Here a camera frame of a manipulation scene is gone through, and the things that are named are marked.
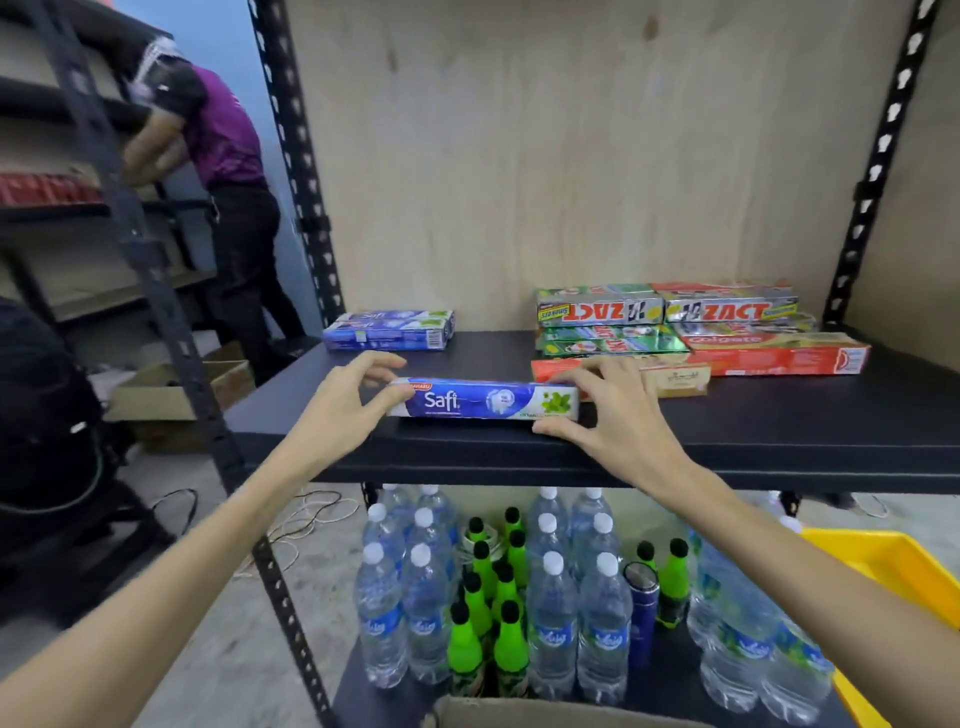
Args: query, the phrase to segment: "blue toothpaste box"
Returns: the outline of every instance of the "blue toothpaste box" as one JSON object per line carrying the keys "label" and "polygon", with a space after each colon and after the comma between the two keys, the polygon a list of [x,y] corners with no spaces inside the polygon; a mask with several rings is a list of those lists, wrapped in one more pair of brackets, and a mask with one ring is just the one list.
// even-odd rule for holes
{"label": "blue toothpaste box", "polygon": [[413,384],[417,393],[398,404],[394,417],[454,417],[480,420],[539,420],[562,415],[576,420],[580,392],[566,384],[426,379],[404,376],[391,384]]}
{"label": "blue toothpaste box", "polygon": [[440,350],[453,336],[453,311],[361,311],[345,313],[324,329],[332,351]]}

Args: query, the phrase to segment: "man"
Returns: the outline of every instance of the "man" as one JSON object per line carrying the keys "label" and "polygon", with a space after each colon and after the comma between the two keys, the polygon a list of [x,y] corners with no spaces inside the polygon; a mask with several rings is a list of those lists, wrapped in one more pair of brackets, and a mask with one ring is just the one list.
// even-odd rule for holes
{"label": "man", "polygon": [[132,98],[151,107],[124,149],[123,179],[142,186],[193,162],[213,200],[218,314],[263,383],[286,363],[270,347],[263,307],[287,338],[304,332],[276,278],[280,213],[253,123],[221,78],[185,60],[171,38],[158,37],[122,56]]}

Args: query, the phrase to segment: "cardboard box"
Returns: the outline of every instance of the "cardboard box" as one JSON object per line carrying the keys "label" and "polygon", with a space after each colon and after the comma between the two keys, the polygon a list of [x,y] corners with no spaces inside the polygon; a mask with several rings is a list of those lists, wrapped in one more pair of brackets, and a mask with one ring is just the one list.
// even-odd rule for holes
{"label": "cardboard box", "polygon": [[709,728],[705,723],[648,716],[620,708],[523,698],[442,697],[421,728]]}

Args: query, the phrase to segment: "plastic water bottle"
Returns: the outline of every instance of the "plastic water bottle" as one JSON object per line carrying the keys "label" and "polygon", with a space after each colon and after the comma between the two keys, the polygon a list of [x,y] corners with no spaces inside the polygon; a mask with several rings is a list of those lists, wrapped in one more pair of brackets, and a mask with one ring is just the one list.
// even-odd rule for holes
{"label": "plastic water bottle", "polygon": [[429,508],[433,513],[433,523],[447,534],[450,545],[460,543],[460,528],[457,525],[457,511],[450,503],[450,499],[440,491],[439,485],[421,485],[420,500],[417,501],[418,510]]}
{"label": "plastic water bottle", "polygon": [[780,609],[739,570],[725,575],[714,603],[717,621],[700,663],[700,679],[718,705],[748,713],[769,664]]}
{"label": "plastic water bottle", "polygon": [[414,511],[417,508],[407,487],[396,483],[384,483],[379,502],[387,506],[387,513],[400,524],[404,540],[409,539],[410,532],[414,529]]}
{"label": "plastic water bottle", "polygon": [[580,589],[577,679],[589,701],[617,705],[623,700],[633,610],[630,588],[620,575],[616,556],[601,553]]}
{"label": "plastic water bottle", "polygon": [[530,687],[545,700],[566,700],[577,673],[577,585],[556,551],[543,555],[543,578],[527,591]]}
{"label": "plastic water bottle", "polygon": [[403,539],[403,531],[393,514],[387,512],[383,503],[374,503],[367,511],[367,525],[363,529],[363,545],[380,544],[384,553],[394,564],[396,574],[400,575],[403,566],[403,557],[407,553],[407,545]]}
{"label": "plastic water bottle", "polygon": [[760,687],[763,704],[790,725],[812,725],[832,685],[833,663],[803,629],[783,615]]}
{"label": "plastic water bottle", "polygon": [[367,679],[392,688],[407,672],[407,629],[400,606],[402,593],[395,565],[379,543],[363,549],[363,565],[353,584],[353,604],[360,620],[360,648]]}
{"label": "plastic water bottle", "polygon": [[576,554],[576,575],[580,581],[591,570],[596,568],[597,556],[608,551],[617,557],[619,563],[620,540],[613,533],[613,517],[609,513],[597,513],[593,516],[593,524],[586,538],[580,539],[580,552]]}
{"label": "plastic water bottle", "polygon": [[450,641],[447,613],[450,582],[427,544],[416,544],[403,565],[403,612],[407,618],[410,669],[426,685],[450,675],[446,649]]}
{"label": "plastic water bottle", "polygon": [[544,513],[553,514],[557,519],[557,535],[564,541],[568,541],[570,538],[570,518],[566,513],[566,507],[557,497],[555,486],[544,485],[540,487],[540,494],[537,495],[527,511],[527,533],[537,530],[540,516]]}
{"label": "plastic water bottle", "polygon": [[593,517],[598,513],[613,515],[610,504],[603,497],[603,488],[586,488],[570,506],[570,552],[574,555],[583,552],[583,542],[593,535]]}

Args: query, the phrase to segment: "right hand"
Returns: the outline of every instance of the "right hand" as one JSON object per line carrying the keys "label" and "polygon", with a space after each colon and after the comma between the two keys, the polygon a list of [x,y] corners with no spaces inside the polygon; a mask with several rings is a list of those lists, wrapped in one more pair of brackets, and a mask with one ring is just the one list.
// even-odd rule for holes
{"label": "right hand", "polygon": [[632,357],[595,356],[551,381],[576,384],[589,394],[597,426],[546,417],[534,423],[534,432],[579,446],[613,476],[652,497],[676,482],[681,471],[696,467],[663,418],[656,388]]}

